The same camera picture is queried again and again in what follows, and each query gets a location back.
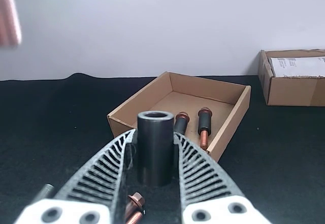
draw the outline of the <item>white paper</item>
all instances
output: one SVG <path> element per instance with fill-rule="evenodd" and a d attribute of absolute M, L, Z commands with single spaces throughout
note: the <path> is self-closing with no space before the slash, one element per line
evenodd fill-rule
<path fill-rule="evenodd" d="M 325 56 L 270 60 L 275 77 L 325 77 Z"/>

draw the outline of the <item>open cardboard tray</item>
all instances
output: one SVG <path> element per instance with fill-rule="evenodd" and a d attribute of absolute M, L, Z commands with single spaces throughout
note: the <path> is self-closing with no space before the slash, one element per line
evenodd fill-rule
<path fill-rule="evenodd" d="M 268 106 L 325 106 L 324 77 L 275 77 L 268 58 L 325 56 L 325 50 L 264 51 L 258 77 Z"/>
<path fill-rule="evenodd" d="M 114 136 L 137 127 L 137 115 L 148 110 L 181 111 L 190 117 L 186 136 L 200 144 L 198 111 L 211 109 L 209 147 L 219 160 L 249 107 L 250 86 L 165 72 L 107 115 Z"/>

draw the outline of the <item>hex head bolt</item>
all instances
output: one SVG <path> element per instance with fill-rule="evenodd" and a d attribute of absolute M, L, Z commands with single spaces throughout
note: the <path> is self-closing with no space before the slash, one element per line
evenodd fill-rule
<path fill-rule="evenodd" d="M 207 150 L 208 148 L 208 137 L 211 134 L 211 117 L 212 111 L 203 107 L 199 113 L 199 126 L 198 126 L 198 134 L 200 135 L 200 147 L 203 150 Z"/>
<path fill-rule="evenodd" d="M 129 198 L 129 202 L 125 208 L 125 220 L 128 220 L 135 212 L 141 213 L 143 211 L 142 206 L 145 203 L 145 199 L 138 192 L 135 192 L 133 195 L 129 195 L 127 197 Z"/>
<path fill-rule="evenodd" d="M 176 115 L 176 122 L 174 125 L 174 131 L 182 135 L 185 135 L 187 124 L 189 122 L 189 116 L 186 112 L 180 112 Z"/>

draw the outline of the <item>blurry copper object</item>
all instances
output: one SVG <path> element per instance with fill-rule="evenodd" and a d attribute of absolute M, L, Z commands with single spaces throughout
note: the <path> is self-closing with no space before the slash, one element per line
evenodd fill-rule
<path fill-rule="evenodd" d="M 126 224 L 137 224 L 142 219 L 143 214 L 140 211 L 134 213 Z"/>
<path fill-rule="evenodd" d="M 138 192 L 127 197 L 129 198 L 129 202 L 125 208 L 125 220 L 128 220 L 136 211 L 142 212 L 142 206 L 145 203 L 145 199 Z"/>
<path fill-rule="evenodd" d="M 0 0 L 0 46 L 20 44 L 21 31 L 14 0 Z"/>
<path fill-rule="evenodd" d="M 201 131 L 201 134 L 200 134 L 200 147 L 203 150 L 207 150 L 207 148 L 208 148 L 208 137 L 209 137 L 208 131 L 206 131 L 206 130 Z"/>

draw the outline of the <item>white wall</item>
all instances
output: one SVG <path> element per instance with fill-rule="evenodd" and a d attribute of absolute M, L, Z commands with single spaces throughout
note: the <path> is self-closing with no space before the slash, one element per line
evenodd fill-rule
<path fill-rule="evenodd" d="M 325 0 L 16 0 L 0 80 L 256 74 L 261 49 L 324 48 Z"/>

